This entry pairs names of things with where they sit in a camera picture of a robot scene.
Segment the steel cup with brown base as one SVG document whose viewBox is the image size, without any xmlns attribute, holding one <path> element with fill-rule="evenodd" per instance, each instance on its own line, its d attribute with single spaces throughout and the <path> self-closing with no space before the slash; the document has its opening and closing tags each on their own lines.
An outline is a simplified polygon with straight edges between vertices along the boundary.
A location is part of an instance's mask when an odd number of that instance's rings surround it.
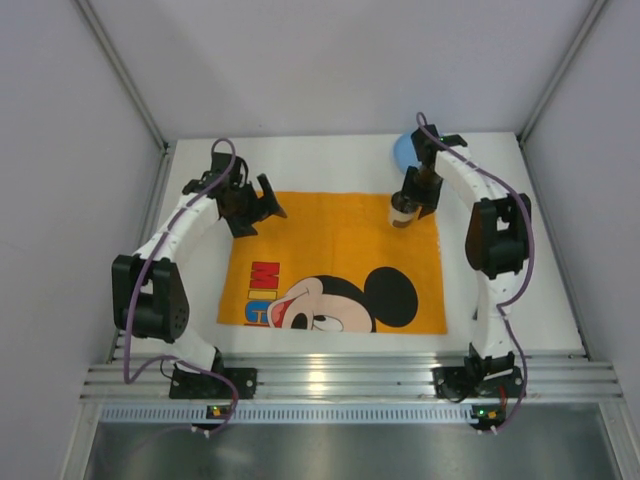
<svg viewBox="0 0 640 480">
<path fill-rule="evenodd" d="M 416 217 L 419 206 L 406 199 L 403 194 L 398 191 L 391 196 L 389 223 L 394 228 L 408 227 Z"/>
</svg>

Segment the blue plastic plate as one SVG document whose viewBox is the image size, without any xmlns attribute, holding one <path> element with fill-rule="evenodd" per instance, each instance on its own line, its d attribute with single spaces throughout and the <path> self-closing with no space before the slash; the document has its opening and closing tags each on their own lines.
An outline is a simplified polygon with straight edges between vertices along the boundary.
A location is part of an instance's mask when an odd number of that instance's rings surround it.
<svg viewBox="0 0 640 480">
<path fill-rule="evenodd" d="M 421 166 L 413 146 L 410 132 L 403 133 L 396 139 L 391 153 L 394 164 L 402 175 L 405 175 L 410 167 L 419 168 Z"/>
</svg>

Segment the orange Mickey Mouse placemat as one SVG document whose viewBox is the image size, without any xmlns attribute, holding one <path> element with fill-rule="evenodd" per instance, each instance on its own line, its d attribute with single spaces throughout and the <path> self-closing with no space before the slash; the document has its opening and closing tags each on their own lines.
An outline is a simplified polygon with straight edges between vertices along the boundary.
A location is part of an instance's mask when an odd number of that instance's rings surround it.
<svg viewBox="0 0 640 480">
<path fill-rule="evenodd" d="M 221 324 L 444 335 L 439 232 L 388 220 L 387 194 L 280 192 L 285 218 L 232 244 Z"/>
</svg>

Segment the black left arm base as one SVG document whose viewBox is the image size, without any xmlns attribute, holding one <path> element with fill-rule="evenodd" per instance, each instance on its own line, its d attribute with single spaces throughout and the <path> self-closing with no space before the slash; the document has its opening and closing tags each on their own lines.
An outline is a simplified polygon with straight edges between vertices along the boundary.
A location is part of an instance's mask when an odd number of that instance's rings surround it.
<svg viewBox="0 0 640 480">
<path fill-rule="evenodd" d="M 188 371 L 173 362 L 160 362 L 161 374 L 170 380 L 169 398 L 173 400 L 232 399 L 231 388 L 210 375 Z M 252 399 L 257 388 L 256 368 L 224 367 L 219 374 L 229 380 L 240 400 Z"/>
</svg>

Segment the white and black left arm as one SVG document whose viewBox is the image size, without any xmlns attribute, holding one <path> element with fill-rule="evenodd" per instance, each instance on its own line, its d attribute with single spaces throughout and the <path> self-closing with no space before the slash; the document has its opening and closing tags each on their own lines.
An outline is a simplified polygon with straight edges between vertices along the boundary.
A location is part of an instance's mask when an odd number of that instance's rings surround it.
<svg viewBox="0 0 640 480">
<path fill-rule="evenodd" d="M 220 374 L 219 350 L 190 327 L 190 305 L 180 267 L 202 237 L 225 222 L 234 238 L 254 236 L 256 224 L 284 209 L 266 175 L 249 179 L 246 161 L 236 151 L 211 151 L 211 164 L 182 189 L 176 207 L 151 238 L 134 253 L 119 255 L 111 266 L 112 307 L 116 328 L 124 334 L 123 376 L 133 383 L 135 338 L 164 344 L 158 361 L 171 361 L 192 372 Z"/>
</svg>

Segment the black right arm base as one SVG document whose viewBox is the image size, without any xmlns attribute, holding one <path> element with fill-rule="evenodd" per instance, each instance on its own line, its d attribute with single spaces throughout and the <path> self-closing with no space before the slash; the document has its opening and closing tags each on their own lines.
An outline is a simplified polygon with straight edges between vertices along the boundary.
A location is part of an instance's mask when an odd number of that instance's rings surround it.
<svg viewBox="0 0 640 480">
<path fill-rule="evenodd" d="M 436 397 L 461 403 L 468 398 L 518 397 L 525 386 L 523 373 L 515 365 L 515 355 L 485 357 L 473 349 L 462 366 L 437 367 L 432 370 Z"/>
</svg>

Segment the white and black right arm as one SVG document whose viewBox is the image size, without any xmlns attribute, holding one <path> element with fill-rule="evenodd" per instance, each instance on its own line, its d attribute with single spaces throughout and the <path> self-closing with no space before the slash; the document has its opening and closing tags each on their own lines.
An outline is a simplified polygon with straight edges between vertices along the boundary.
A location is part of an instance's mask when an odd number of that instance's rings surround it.
<svg viewBox="0 0 640 480">
<path fill-rule="evenodd" d="M 458 194 L 470 212 L 464 249 L 478 280 L 476 327 L 464 359 L 465 379 L 476 387 L 511 375 L 516 342 L 508 315 L 533 272 L 530 199 L 467 158 L 468 144 L 461 136 L 441 136 L 435 125 L 427 124 L 410 139 L 419 165 L 406 169 L 401 190 L 392 195 L 390 223 L 406 227 L 433 214 L 443 184 Z"/>
</svg>

